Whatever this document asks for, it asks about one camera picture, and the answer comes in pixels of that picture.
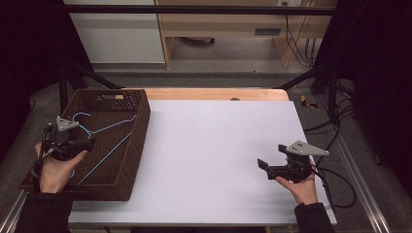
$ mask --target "wicker basket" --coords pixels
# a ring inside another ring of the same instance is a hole
[[[78,201],[129,200],[150,115],[151,109],[143,89],[77,90],[62,118],[73,120],[73,116],[76,116],[75,121],[93,132],[109,125],[115,126],[91,134],[91,138],[95,138],[93,150],[76,167],[74,177],[63,192],[72,193]],[[79,130],[78,140],[85,141],[88,138],[86,131]],[[97,169],[79,183],[106,156]],[[29,192],[33,190],[30,173],[19,187]]]

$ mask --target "floor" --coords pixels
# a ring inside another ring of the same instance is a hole
[[[270,39],[217,38],[211,45],[205,41],[180,39],[176,41],[172,66],[165,69],[164,64],[96,64],[95,70],[109,81],[126,86],[201,86],[201,87],[275,87],[296,78],[308,70],[298,62],[290,69],[284,69]],[[100,86],[86,79],[90,86]],[[310,128],[327,121],[326,93],[313,95],[308,87],[311,80],[298,84],[288,91],[295,103],[303,128]],[[32,147],[41,133],[45,122],[52,120],[58,112],[58,89],[52,85],[32,96],[35,103],[26,125],[20,132],[7,157],[0,164],[0,219],[5,220],[16,202],[19,190],[17,184],[29,169],[32,160]],[[301,96],[308,104],[318,108],[301,105]],[[358,178],[367,189],[358,190],[358,200],[350,209],[335,209],[338,224],[336,232],[412,232],[412,200],[397,182],[392,170],[377,165],[373,148],[357,121],[351,102],[345,101],[344,94],[341,110],[348,107],[342,115],[340,130],[330,152],[334,156],[324,159],[323,166],[329,168],[354,183],[353,171],[348,163],[353,161],[359,170]],[[331,142],[336,128],[325,128],[306,134],[308,143],[326,148]],[[335,203],[348,204],[352,198],[351,189],[340,179],[327,175]],[[373,223],[373,214],[383,217],[383,225]],[[288,226],[273,227],[275,232],[292,232]],[[105,229],[73,229],[72,232],[108,232]],[[111,227],[110,232],[129,232],[129,229]]]

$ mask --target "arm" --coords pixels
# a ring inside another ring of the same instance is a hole
[[[35,149],[39,154],[40,144]],[[27,194],[15,232],[69,232],[67,225],[73,199],[60,192],[69,181],[72,170],[85,156],[86,151],[82,151],[68,161],[46,159],[40,178],[41,193]]]
[[[318,202],[315,175],[313,173],[300,183],[290,183],[281,177],[277,177],[276,181],[291,192],[298,204],[294,209],[294,213],[299,226],[299,232],[334,232],[324,204]]]

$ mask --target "human hand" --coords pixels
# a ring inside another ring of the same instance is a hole
[[[34,147],[38,156],[40,156],[41,146],[42,144],[39,143]],[[46,158],[40,176],[41,192],[57,193],[63,190],[73,169],[85,158],[86,154],[87,150],[84,150],[68,161],[59,161],[52,157]]]
[[[297,204],[303,203],[305,205],[310,205],[313,203],[318,203],[314,173],[300,183],[291,183],[282,177],[276,177],[275,180],[291,192]]]

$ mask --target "white tabletop surface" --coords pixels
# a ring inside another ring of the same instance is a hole
[[[278,145],[306,142],[293,102],[152,100],[150,106],[131,199],[75,202],[70,224],[296,223],[292,195],[258,168],[258,158],[286,165]],[[317,189],[336,223],[319,179]]]

